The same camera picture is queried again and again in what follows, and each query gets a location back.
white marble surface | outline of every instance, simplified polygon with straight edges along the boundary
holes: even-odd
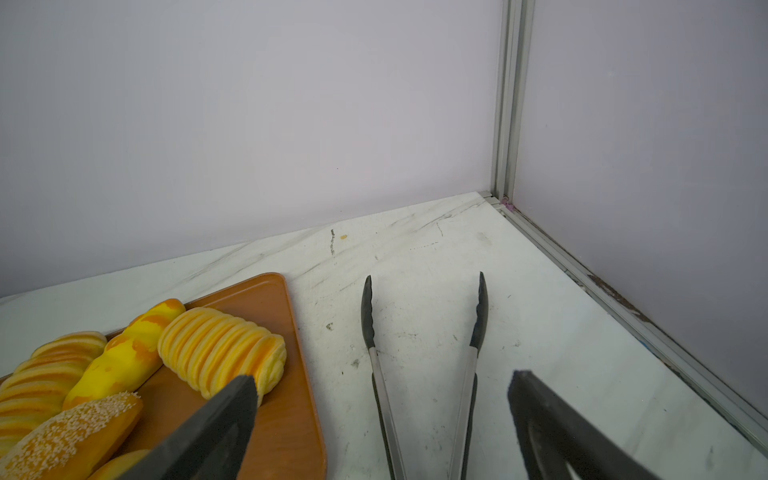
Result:
[[[532,369],[662,478],[765,478],[768,461],[477,194],[140,266],[0,300],[0,368],[75,330],[108,331],[168,297],[286,276],[328,448],[328,478],[388,478],[360,297],[410,478],[446,478],[460,355],[488,281],[469,478],[526,478],[505,397]]]

bread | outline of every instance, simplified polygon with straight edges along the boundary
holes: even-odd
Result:
[[[0,457],[61,411],[69,390],[106,344],[99,332],[71,333],[37,348],[16,367],[0,385]]]
[[[82,480],[106,462],[131,432],[142,403],[118,393],[59,413],[0,459],[3,480]]]
[[[149,452],[150,450],[137,450],[113,458],[88,477],[88,480],[115,480],[140,462]]]
[[[138,389],[163,365],[157,354],[157,341],[183,311],[183,303],[171,299],[134,319],[123,333],[109,341],[104,353],[78,377],[79,381],[73,384],[64,400],[63,409]]]
[[[282,378],[286,362],[282,336],[206,307],[179,315],[161,335],[157,351],[163,363],[205,399],[238,375],[252,376],[259,405]]]

tongs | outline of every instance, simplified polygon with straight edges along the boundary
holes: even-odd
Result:
[[[386,393],[384,375],[382,374],[379,354],[376,352],[376,344],[373,342],[373,315],[371,299],[371,276],[366,279],[366,286],[362,291],[362,337],[366,341],[366,348],[371,357],[373,368],[373,395],[376,397],[376,405],[379,407],[379,423],[384,437],[387,462],[389,463],[389,475],[393,480],[405,480],[406,469],[402,463],[402,454],[397,441],[395,421],[392,417],[392,407]],[[480,347],[485,338],[485,327],[488,325],[488,291],[485,288],[485,276],[480,272],[480,287],[478,292],[477,320],[472,330],[472,338],[466,352],[466,367],[464,370],[464,386],[462,387],[461,401],[458,404],[458,425],[456,437],[453,442],[451,457],[450,480],[466,478],[467,458],[469,455],[469,439],[472,436],[472,412],[475,409],[475,397],[478,390],[478,376],[475,373]]]

pastry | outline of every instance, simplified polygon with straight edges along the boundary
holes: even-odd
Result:
[[[197,307],[163,332],[157,351],[165,366],[210,399],[238,375],[254,378],[259,404],[280,381],[285,340],[253,322]]]
[[[116,480],[120,475],[123,475],[130,470],[132,466],[136,465],[141,459],[146,457],[149,452],[150,450],[137,450],[113,458],[105,463],[104,466],[98,469],[93,475],[88,477],[88,480]]]
[[[183,311],[183,303],[172,299],[134,319],[78,377],[77,385],[73,384],[64,400],[63,409],[138,389],[163,365],[157,354],[157,342],[165,328]]]
[[[123,392],[59,413],[0,458],[0,478],[87,478],[125,440],[136,425],[141,407],[138,395]]]
[[[21,437],[61,411],[107,339],[99,332],[71,333],[37,348],[0,385],[0,456]]]

wooden tray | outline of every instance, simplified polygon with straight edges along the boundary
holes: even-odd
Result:
[[[258,409],[238,478],[325,478],[326,446],[285,278],[278,273],[255,276],[187,304],[188,309],[195,306],[240,316],[286,341],[283,379]],[[137,392],[144,400],[141,419],[115,455],[153,449],[206,402],[165,366]]]

